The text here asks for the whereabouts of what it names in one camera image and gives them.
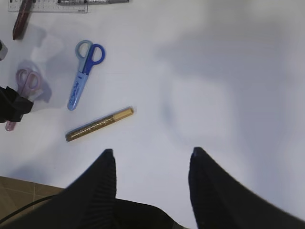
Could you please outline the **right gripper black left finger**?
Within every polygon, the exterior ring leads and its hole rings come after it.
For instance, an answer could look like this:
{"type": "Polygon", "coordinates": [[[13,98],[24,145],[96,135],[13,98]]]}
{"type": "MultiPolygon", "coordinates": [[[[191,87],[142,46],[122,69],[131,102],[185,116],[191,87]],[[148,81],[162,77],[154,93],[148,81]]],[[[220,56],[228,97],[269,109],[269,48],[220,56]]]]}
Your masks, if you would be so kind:
{"type": "Polygon", "coordinates": [[[61,193],[4,225],[6,229],[109,229],[117,191],[116,164],[111,149],[61,193]]]}

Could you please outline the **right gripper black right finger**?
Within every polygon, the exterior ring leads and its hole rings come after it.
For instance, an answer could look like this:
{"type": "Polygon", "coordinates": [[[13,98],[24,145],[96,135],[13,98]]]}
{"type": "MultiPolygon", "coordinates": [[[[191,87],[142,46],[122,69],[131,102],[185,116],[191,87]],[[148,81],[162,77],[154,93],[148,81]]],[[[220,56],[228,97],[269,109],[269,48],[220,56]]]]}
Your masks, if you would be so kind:
{"type": "Polygon", "coordinates": [[[189,166],[193,213],[200,229],[303,229],[305,222],[247,189],[202,148],[189,166]]]}

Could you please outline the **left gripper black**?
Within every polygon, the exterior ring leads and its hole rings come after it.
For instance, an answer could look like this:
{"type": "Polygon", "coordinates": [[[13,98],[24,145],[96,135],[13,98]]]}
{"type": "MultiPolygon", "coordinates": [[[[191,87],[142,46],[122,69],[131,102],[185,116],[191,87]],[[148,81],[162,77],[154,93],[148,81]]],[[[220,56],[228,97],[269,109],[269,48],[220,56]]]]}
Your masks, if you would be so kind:
{"type": "Polygon", "coordinates": [[[20,122],[24,114],[28,114],[33,102],[20,96],[10,87],[0,88],[0,122],[20,122]]]}

